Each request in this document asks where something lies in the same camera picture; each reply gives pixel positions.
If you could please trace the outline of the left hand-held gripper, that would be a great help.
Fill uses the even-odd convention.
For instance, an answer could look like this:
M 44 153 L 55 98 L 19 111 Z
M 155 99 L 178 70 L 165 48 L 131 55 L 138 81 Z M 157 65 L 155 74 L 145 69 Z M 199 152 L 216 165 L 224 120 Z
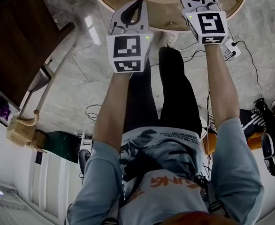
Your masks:
M 126 30 L 137 24 L 139 30 L 149 29 L 147 2 L 133 0 L 116 10 L 111 19 L 111 32 L 107 36 L 107 52 L 115 73 L 140 73 L 148 61 L 151 31 Z

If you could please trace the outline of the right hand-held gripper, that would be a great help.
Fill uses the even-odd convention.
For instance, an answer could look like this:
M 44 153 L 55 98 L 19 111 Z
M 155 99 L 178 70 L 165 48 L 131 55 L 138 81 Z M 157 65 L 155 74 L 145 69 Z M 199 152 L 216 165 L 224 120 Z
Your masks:
M 228 38 L 229 31 L 225 11 L 217 0 L 180 0 L 185 9 L 182 15 L 187 26 L 200 45 L 220 45 Z

